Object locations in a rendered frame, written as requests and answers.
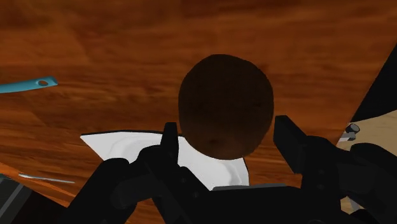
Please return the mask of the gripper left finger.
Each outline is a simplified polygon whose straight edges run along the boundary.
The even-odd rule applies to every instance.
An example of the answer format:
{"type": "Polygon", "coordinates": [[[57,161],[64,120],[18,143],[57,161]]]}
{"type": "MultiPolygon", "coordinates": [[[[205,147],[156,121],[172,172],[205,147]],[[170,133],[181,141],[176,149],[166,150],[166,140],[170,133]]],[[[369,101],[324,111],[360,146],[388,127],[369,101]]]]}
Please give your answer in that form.
{"type": "Polygon", "coordinates": [[[101,162],[59,219],[59,224],[125,224],[139,202],[152,199],[165,224],[216,224],[209,190],[178,165],[178,131],[165,124],[160,144],[134,162],[101,162]]]}

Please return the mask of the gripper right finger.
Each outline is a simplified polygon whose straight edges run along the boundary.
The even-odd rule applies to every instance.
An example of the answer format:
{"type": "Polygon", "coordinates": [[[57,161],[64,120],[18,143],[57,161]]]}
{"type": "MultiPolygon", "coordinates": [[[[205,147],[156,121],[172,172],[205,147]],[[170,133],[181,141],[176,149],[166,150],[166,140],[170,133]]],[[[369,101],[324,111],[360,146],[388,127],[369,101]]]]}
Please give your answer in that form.
{"type": "Polygon", "coordinates": [[[343,212],[348,196],[378,224],[397,224],[397,156],[372,143],[349,151],[308,136],[286,115],[274,121],[273,141],[289,167],[302,175],[301,189],[312,211],[302,224],[368,224],[343,212]]]}

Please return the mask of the white square plate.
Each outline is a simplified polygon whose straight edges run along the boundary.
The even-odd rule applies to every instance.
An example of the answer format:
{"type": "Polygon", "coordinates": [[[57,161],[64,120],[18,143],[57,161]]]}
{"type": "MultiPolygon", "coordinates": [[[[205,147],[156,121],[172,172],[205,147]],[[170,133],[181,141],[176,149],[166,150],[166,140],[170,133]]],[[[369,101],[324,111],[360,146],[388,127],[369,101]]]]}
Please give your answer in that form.
{"type": "MultiPolygon", "coordinates": [[[[81,139],[103,160],[125,158],[134,162],[146,147],[160,144],[162,133],[138,131],[111,131],[83,134],[81,139]]],[[[191,172],[209,189],[217,186],[248,186],[249,173],[243,158],[218,160],[194,149],[179,136],[178,164],[191,172]]]]}

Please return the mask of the brown round potato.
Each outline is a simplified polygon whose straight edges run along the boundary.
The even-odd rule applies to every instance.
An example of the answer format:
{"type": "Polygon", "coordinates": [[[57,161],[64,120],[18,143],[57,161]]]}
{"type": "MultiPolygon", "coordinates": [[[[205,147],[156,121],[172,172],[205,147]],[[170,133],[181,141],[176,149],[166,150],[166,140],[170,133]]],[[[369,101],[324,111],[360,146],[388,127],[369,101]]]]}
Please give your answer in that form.
{"type": "Polygon", "coordinates": [[[184,77],[178,110],[182,134],[193,148],[212,158],[233,160],[254,152],[268,132],[273,89],[252,62],[213,54],[184,77]]]}

